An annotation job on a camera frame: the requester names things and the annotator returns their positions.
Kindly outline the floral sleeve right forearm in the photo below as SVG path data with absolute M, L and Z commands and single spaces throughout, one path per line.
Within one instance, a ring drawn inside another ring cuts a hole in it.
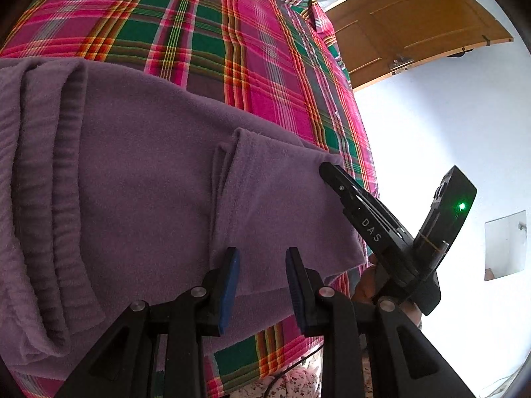
M 296 363 L 247 384 L 233 397 L 322 397 L 323 349 L 317 348 Z

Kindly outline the person right hand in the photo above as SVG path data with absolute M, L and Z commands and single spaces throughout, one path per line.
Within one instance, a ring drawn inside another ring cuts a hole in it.
M 375 272 L 378 260 L 374 254 L 371 254 L 368 257 L 368 261 L 370 266 L 361 274 L 359 282 L 354 288 L 354 294 L 351 296 L 353 302 L 373 304 L 373 297 L 376 295 Z M 414 303 L 411 303 L 411 301 L 404 301 L 400 304 L 400 308 L 411 322 L 420 329 L 422 324 L 422 313 L 418 307 Z

